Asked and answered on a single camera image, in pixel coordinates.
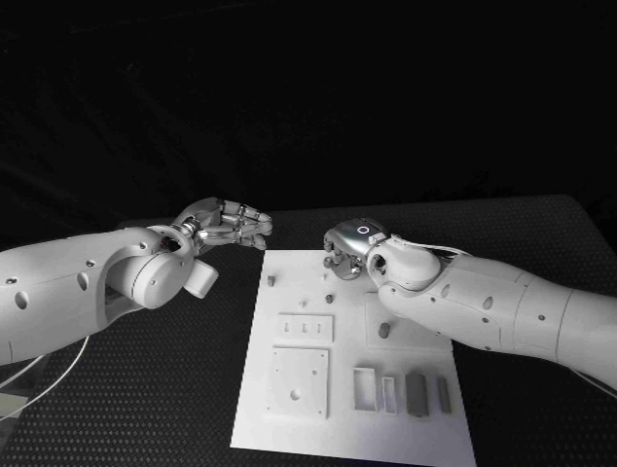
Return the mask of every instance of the hole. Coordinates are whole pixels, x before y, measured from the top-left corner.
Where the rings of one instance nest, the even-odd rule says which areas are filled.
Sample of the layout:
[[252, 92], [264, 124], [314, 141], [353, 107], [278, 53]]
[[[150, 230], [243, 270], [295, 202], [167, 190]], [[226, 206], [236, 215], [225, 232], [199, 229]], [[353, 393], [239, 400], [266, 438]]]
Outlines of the hole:
[[20, 292], [14, 297], [14, 301], [17, 302], [17, 307], [20, 309], [26, 309], [27, 308], [27, 293]]
[[80, 272], [76, 275], [76, 283], [79, 284], [79, 289], [86, 290], [88, 289], [88, 275]]

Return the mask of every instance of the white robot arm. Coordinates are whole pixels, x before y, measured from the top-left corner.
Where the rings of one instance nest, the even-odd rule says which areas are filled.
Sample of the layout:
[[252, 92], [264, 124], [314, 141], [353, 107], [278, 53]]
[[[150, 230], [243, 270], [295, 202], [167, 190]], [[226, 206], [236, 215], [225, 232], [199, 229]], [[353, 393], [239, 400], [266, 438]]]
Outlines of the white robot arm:
[[199, 298], [217, 272], [196, 260], [215, 245], [265, 249], [271, 217], [206, 198], [170, 226], [75, 236], [0, 253], [0, 365], [102, 331], [128, 312], [157, 308], [181, 287]]
[[555, 362], [617, 397], [617, 299], [556, 285], [529, 272], [389, 235], [372, 219], [326, 234], [326, 267], [362, 269], [392, 314], [471, 347]]

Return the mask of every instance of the white foam board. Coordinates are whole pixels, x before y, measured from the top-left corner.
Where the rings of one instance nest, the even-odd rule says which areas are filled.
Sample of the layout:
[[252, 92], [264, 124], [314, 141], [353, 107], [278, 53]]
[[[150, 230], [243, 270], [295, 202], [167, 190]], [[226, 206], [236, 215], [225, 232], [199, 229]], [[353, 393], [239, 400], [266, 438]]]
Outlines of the white foam board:
[[[450, 342], [424, 330], [434, 339], [422, 345], [369, 346], [366, 303], [372, 309], [376, 297], [367, 294], [376, 293], [376, 286], [366, 276], [343, 281], [328, 273], [324, 278], [324, 257], [321, 250], [265, 252], [230, 447], [437, 467], [474, 466]], [[274, 287], [268, 275], [275, 277]], [[327, 294], [334, 296], [331, 304]], [[331, 316], [333, 342], [279, 345], [278, 314]], [[330, 352], [327, 417], [285, 416], [266, 409], [274, 348], [284, 346]], [[354, 368], [375, 369], [376, 412], [353, 410]], [[421, 418], [405, 411], [403, 376], [412, 372], [428, 379], [431, 414]], [[385, 413], [382, 377], [395, 379], [396, 414]], [[451, 413], [440, 410], [437, 377], [448, 382]]]

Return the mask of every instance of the black table surface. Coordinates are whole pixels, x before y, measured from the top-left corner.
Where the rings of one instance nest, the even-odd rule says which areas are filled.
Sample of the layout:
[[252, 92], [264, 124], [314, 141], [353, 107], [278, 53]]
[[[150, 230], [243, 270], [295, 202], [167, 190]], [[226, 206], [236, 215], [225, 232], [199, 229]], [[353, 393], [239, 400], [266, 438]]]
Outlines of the black table surface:
[[[320, 249], [327, 229], [367, 216], [412, 241], [457, 247], [617, 297], [617, 257], [565, 196], [269, 214], [269, 249]], [[181, 291], [90, 337], [73, 372], [24, 410], [0, 465], [372, 464], [229, 447], [264, 253], [226, 245], [202, 260], [220, 272], [206, 299]], [[477, 464], [617, 466], [617, 401], [549, 362], [452, 346]], [[52, 354], [37, 391], [79, 347]]]

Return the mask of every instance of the black fabric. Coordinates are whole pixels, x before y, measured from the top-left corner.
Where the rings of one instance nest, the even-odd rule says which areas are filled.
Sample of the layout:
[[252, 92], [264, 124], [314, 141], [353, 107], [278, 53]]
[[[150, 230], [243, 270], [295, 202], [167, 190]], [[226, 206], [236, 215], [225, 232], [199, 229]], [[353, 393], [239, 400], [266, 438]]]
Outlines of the black fabric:
[[[617, 297], [617, 257], [566, 197], [272, 215], [272, 249], [320, 249], [336, 223], [370, 216], [403, 238], [454, 246], [565, 286]], [[24, 410], [4, 467], [366, 464], [229, 448], [262, 259], [253, 249], [216, 248], [203, 257], [220, 272], [207, 298], [199, 301], [181, 291], [164, 307], [125, 316], [90, 338], [73, 373]], [[52, 355], [41, 388], [77, 349], [73, 344]], [[458, 343], [454, 356], [480, 466], [617, 466], [610, 396], [538, 359]]]
[[0, 251], [209, 196], [559, 193], [617, 249], [617, 3], [0, 7]]

